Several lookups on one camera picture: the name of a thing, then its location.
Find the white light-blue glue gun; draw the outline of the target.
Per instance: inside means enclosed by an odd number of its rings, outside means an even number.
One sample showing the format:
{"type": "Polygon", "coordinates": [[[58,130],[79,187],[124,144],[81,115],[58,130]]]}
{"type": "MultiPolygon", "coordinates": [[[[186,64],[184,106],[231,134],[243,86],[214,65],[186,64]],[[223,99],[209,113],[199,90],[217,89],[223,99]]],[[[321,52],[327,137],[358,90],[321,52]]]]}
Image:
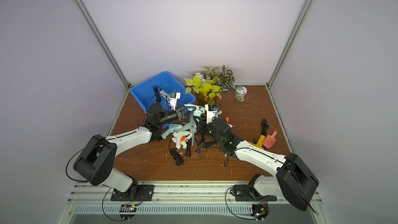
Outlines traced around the white light-blue glue gun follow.
{"type": "Polygon", "coordinates": [[[164,90],[160,91],[160,95],[164,97],[167,101],[170,101],[171,95],[167,94],[164,90]]]}

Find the yellow glue gun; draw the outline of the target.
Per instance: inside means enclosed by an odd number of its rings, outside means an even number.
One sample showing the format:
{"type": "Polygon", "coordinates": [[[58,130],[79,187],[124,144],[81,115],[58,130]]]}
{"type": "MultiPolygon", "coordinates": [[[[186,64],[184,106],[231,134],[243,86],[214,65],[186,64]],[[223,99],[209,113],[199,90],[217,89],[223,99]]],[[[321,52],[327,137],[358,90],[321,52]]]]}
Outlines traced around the yellow glue gun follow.
{"type": "Polygon", "coordinates": [[[265,140],[265,136],[264,135],[260,135],[260,137],[257,140],[254,139],[254,141],[251,142],[251,144],[256,146],[256,147],[258,147],[258,148],[260,148],[260,149],[264,149],[264,147],[263,147],[264,140],[265,140]]]}

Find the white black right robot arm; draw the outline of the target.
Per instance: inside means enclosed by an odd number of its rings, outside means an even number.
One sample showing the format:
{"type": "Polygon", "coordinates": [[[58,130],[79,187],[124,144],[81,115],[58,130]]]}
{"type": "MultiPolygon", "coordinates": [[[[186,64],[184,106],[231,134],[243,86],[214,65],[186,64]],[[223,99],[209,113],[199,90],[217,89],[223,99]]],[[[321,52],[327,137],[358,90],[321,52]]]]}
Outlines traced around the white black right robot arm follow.
{"type": "Polygon", "coordinates": [[[234,134],[225,119],[213,120],[207,125],[205,133],[220,144],[226,160],[232,157],[250,163],[276,178],[274,190],[266,185],[264,176],[253,180],[252,189],[256,195],[282,196],[301,211],[311,207],[319,180],[300,156],[295,153],[279,155],[256,147],[234,134]]]}

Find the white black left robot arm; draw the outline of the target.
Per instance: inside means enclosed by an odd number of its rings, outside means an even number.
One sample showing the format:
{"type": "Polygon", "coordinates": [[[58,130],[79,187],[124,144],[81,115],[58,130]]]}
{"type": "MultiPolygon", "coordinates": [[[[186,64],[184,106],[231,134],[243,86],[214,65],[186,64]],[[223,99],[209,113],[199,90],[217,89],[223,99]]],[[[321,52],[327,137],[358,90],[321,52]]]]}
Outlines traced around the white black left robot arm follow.
{"type": "Polygon", "coordinates": [[[91,185],[110,187],[132,199],[138,194],[137,181],[114,168],[115,158],[129,149],[157,140],[164,125],[204,113],[204,107],[193,104],[168,111],[161,104],[154,103],[146,112],[145,123],[137,129],[107,137],[94,135],[74,162],[73,169],[91,185]]]}

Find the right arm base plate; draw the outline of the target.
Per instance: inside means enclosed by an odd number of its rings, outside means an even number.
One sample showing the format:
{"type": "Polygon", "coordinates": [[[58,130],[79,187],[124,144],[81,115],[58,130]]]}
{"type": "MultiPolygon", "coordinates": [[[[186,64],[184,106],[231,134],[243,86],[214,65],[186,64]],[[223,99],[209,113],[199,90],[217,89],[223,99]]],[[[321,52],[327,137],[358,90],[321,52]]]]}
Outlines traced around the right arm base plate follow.
{"type": "Polygon", "coordinates": [[[258,201],[258,202],[276,202],[276,196],[262,196],[257,193],[254,188],[249,187],[248,185],[234,185],[230,190],[230,194],[235,197],[235,201],[237,202],[248,202],[248,201],[258,201]]]}

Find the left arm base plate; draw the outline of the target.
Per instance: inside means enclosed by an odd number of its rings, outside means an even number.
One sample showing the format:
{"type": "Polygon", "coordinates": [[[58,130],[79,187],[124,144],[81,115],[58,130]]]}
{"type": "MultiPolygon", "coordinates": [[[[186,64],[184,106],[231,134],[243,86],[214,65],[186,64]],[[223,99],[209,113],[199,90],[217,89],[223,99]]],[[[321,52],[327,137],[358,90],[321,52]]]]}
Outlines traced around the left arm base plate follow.
{"type": "Polygon", "coordinates": [[[155,185],[132,185],[126,192],[113,190],[111,201],[151,201],[155,185]]]}

